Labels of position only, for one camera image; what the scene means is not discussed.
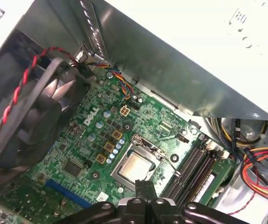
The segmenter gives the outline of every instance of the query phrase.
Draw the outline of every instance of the metal bracket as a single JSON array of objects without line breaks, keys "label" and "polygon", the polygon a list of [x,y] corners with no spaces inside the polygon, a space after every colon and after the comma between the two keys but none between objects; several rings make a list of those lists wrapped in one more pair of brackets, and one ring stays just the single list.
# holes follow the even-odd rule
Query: metal bracket
[{"label": "metal bracket", "polygon": [[83,12],[87,19],[86,23],[89,27],[89,29],[87,29],[87,32],[91,42],[94,45],[95,53],[98,54],[98,56],[100,56],[102,59],[107,60],[108,55],[102,33],[96,19],[94,7],[88,0],[80,0],[80,4],[83,7]]}]

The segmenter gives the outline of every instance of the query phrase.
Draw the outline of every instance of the chipset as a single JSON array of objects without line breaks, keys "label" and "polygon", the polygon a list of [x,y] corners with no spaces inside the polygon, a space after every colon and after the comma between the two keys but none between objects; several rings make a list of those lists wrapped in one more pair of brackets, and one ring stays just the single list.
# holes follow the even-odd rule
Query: chipset
[{"label": "chipset", "polygon": [[104,145],[104,149],[106,149],[108,152],[112,152],[114,149],[114,145],[111,142],[106,142]]},{"label": "chipset", "polygon": [[122,114],[122,115],[124,115],[125,117],[126,116],[128,116],[128,114],[130,113],[130,109],[129,108],[127,108],[126,106],[123,106],[121,109],[120,109],[120,113]]},{"label": "chipset", "polygon": [[123,134],[119,130],[114,130],[114,132],[112,133],[112,137],[116,140],[120,140],[122,135]]},{"label": "chipset", "polygon": [[135,191],[135,180],[149,180],[161,163],[153,151],[131,142],[111,176],[120,184]]},{"label": "chipset", "polygon": [[65,164],[63,170],[68,172],[69,174],[73,175],[74,177],[77,177],[80,174],[80,172],[82,171],[82,167],[80,167],[79,165],[77,165],[74,162],[72,162],[71,160],[69,160]]}]

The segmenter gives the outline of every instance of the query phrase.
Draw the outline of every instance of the solid capacitor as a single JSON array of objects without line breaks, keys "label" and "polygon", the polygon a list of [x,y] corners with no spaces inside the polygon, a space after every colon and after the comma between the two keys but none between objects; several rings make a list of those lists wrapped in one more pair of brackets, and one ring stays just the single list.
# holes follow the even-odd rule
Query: solid capacitor
[{"label": "solid capacitor", "polygon": [[104,126],[104,124],[103,124],[103,122],[101,122],[101,121],[98,121],[97,123],[96,123],[96,127],[97,128],[102,128]]},{"label": "solid capacitor", "polygon": [[88,139],[88,141],[94,141],[96,139],[96,135],[95,134],[89,134],[87,139]]},{"label": "solid capacitor", "polygon": [[113,149],[113,153],[114,154],[117,154],[118,153],[118,149],[117,148]]},{"label": "solid capacitor", "polygon": [[110,115],[111,115],[111,112],[110,112],[110,111],[105,111],[105,112],[104,112],[104,117],[105,117],[105,118],[110,117]]},{"label": "solid capacitor", "polygon": [[106,76],[107,76],[107,78],[113,78],[113,74],[109,71],[107,72]]},{"label": "solid capacitor", "polygon": [[114,153],[110,153],[109,157],[110,157],[111,159],[114,159],[114,158],[115,158],[115,154],[114,154]]},{"label": "solid capacitor", "polygon": [[120,149],[121,146],[122,146],[122,145],[121,145],[120,143],[117,143],[117,144],[116,144],[116,148],[117,148],[117,149]]},{"label": "solid capacitor", "polygon": [[121,138],[121,139],[119,140],[119,143],[120,143],[120,144],[124,144],[124,142],[125,142],[125,139],[124,139],[124,138]]}]

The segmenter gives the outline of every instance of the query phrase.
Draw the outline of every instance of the yellow wire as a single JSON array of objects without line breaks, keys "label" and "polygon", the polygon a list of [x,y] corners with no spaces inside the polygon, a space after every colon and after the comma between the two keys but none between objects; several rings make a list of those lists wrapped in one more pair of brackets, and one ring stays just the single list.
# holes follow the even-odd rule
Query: yellow wire
[{"label": "yellow wire", "polygon": [[252,186],[255,187],[256,189],[258,189],[259,191],[262,191],[263,193],[268,194],[268,191],[263,190],[263,189],[261,189],[261,188],[255,186],[255,185],[252,185]]},{"label": "yellow wire", "polygon": [[[264,122],[264,125],[262,126],[262,129],[261,129],[261,131],[260,131],[259,136],[262,135],[263,129],[264,129],[265,125],[267,125],[267,124],[268,124],[267,122]],[[223,126],[223,125],[221,125],[221,126],[222,126],[222,130],[223,130],[223,132],[224,132],[224,134],[225,134],[225,137],[226,137],[229,141],[232,141],[230,135],[227,133],[227,131],[226,131],[226,129],[224,128],[224,126]],[[239,146],[250,146],[250,145],[251,145],[251,144],[243,144],[243,143],[239,143],[239,142],[237,142],[236,144],[239,145]]]},{"label": "yellow wire", "polygon": [[[264,148],[256,148],[255,150],[262,150],[262,149],[267,149],[268,147],[264,147]],[[263,190],[263,189],[261,189],[261,188],[259,188],[259,187],[257,187],[257,186],[255,186],[255,185],[253,185],[252,183],[250,183],[253,187],[255,187],[256,189],[258,189],[259,191],[262,191],[263,193],[265,193],[265,194],[268,194],[268,191],[265,191],[265,190]]]},{"label": "yellow wire", "polygon": [[[223,132],[224,132],[224,134],[225,134],[225,137],[229,140],[229,141],[232,141],[231,140],[231,137],[229,136],[229,134],[227,133],[227,131],[226,131],[226,129],[224,128],[224,126],[222,125],[222,130],[223,130]],[[238,146],[250,146],[250,144],[243,144],[243,143],[239,143],[239,142],[237,142],[236,143]]]}]

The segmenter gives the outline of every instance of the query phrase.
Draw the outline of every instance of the red and black wire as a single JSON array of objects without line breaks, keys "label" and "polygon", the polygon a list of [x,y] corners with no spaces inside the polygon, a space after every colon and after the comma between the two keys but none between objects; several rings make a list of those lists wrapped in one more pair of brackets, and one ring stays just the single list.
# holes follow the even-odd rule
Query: red and black wire
[{"label": "red and black wire", "polygon": [[15,105],[17,105],[18,100],[19,100],[19,94],[21,93],[24,85],[27,83],[28,78],[29,78],[29,74],[31,73],[31,71],[33,70],[33,68],[36,66],[37,64],[37,60],[43,56],[45,56],[48,52],[51,51],[59,51],[63,54],[65,54],[68,58],[70,58],[74,64],[78,64],[78,62],[76,61],[76,59],[67,51],[63,50],[62,48],[59,47],[50,47],[47,49],[44,49],[43,52],[41,52],[39,55],[35,55],[33,57],[33,60],[31,62],[31,64],[29,65],[29,67],[24,71],[23,73],[23,78],[20,80],[18,87],[14,90],[14,94],[13,97],[10,101],[10,103],[8,104],[8,106],[5,108],[3,115],[0,119],[0,131],[3,127],[4,124],[6,124],[8,116],[10,114],[10,112],[12,111],[13,107]]}]

